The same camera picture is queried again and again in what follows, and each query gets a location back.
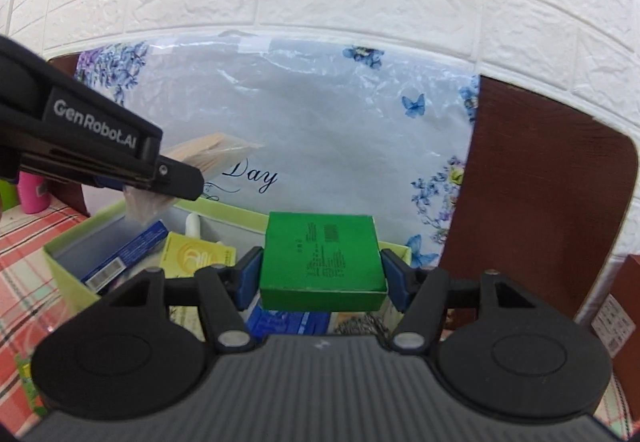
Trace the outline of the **blue square box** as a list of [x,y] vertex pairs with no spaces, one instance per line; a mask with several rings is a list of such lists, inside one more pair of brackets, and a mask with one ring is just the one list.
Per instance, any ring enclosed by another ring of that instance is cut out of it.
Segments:
[[256,306],[246,324],[257,340],[270,335],[322,336],[329,328],[331,314],[326,312],[274,312]]

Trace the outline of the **green square box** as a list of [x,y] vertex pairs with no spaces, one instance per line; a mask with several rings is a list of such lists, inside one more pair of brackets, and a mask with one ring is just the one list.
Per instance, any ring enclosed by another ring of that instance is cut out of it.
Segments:
[[259,280],[262,306],[279,312],[373,312],[387,295],[368,215],[273,212]]

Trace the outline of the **yellow white medicine box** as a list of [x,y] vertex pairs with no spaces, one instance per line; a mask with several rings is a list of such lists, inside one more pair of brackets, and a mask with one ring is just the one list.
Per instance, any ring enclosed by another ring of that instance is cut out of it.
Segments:
[[160,268],[170,278],[191,277],[203,267],[232,266],[235,261],[235,247],[170,232],[160,255]]

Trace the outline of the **wooden sticks plastic bag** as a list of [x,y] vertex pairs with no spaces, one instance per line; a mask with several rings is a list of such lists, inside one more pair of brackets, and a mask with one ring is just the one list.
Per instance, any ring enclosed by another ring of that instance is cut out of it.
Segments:
[[160,155],[157,173],[149,188],[126,186],[126,218],[147,225],[179,200],[195,201],[205,183],[245,160],[262,144],[214,133],[190,139]]

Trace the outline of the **green snack packet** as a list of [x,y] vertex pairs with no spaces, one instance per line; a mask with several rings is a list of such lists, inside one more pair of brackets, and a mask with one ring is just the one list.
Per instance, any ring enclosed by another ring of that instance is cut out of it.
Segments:
[[47,408],[44,406],[43,400],[32,380],[30,357],[17,354],[15,355],[14,362],[29,409],[38,417],[46,416]]

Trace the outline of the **steel wool scrubber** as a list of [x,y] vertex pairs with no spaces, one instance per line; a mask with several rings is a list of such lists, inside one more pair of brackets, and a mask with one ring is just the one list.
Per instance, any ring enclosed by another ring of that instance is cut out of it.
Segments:
[[398,319],[394,315],[335,313],[331,318],[329,332],[343,336],[373,335],[387,338],[397,323]]

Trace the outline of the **pink thermos bottle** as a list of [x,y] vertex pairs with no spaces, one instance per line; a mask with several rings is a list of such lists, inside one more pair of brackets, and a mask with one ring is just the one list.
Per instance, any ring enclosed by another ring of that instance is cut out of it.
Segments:
[[27,172],[20,172],[17,183],[17,194],[22,210],[26,214],[37,214],[47,209],[51,203],[47,181],[44,177]]

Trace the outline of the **light green cardboard storage box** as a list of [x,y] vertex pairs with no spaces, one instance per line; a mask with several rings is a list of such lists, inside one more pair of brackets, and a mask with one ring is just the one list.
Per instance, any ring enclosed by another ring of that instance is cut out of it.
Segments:
[[[204,198],[178,202],[160,215],[160,221],[169,232],[183,234],[186,217],[190,213],[197,213],[201,217],[201,239],[219,241],[226,246],[235,247],[238,257],[247,254],[250,248],[261,247],[264,244],[268,223],[265,214]],[[44,246],[44,258],[70,313],[77,314],[100,298],[97,293],[81,283],[81,277],[144,230],[144,226],[125,217],[125,204],[121,201],[103,209]],[[259,295],[255,295],[250,306],[241,313],[245,321],[256,306],[267,310],[262,306]],[[401,319],[401,313],[388,299],[383,301],[378,310],[370,313],[394,315],[398,323]]]

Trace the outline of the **bright green side box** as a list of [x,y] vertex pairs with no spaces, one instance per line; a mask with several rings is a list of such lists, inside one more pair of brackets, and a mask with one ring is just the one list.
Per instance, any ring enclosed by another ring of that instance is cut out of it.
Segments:
[[20,204],[16,186],[4,180],[0,181],[0,197],[1,211],[12,209]]

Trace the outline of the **blue long barcode box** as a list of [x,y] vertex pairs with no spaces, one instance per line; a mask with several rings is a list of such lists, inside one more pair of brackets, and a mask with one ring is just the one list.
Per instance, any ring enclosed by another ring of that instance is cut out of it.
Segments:
[[110,254],[104,261],[83,277],[80,281],[95,293],[100,293],[110,286],[120,275],[132,269],[139,262],[148,258],[151,253],[164,242],[168,229],[162,221],[156,221],[145,228],[128,243]]

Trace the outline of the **floral Beautiful Day pillow pack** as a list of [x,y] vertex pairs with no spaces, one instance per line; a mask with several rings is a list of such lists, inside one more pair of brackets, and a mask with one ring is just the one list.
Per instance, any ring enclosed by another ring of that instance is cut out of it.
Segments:
[[86,50],[75,76],[158,125],[165,147],[215,132],[253,143],[206,184],[207,199],[369,214],[415,267],[444,251],[480,97],[468,69],[398,50],[192,35]]

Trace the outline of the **dark brown wooden headboard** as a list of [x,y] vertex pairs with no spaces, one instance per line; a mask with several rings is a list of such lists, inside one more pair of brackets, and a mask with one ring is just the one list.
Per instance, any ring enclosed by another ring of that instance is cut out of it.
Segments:
[[434,265],[496,269],[574,315],[618,236],[636,150],[570,106],[478,77],[460,196]]

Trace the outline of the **plaid red bed sheet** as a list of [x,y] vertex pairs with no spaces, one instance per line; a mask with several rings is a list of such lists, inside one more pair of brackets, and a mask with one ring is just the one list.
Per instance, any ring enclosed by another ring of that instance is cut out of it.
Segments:
[[82,214],[56,199],[40,213],[26,214],[19,206],[2,213],[1,423],[16,436],[38,422],[16,359],[28,358],[67,315],[43,247],[83,220]]

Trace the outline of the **brown cardboard shoe box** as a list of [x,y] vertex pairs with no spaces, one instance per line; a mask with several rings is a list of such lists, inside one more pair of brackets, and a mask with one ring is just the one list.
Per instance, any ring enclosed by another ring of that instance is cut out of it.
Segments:
[[640,401],[639,278],[639,256],[628,255],[591,322],[612,358],[633,420],[639,419]]

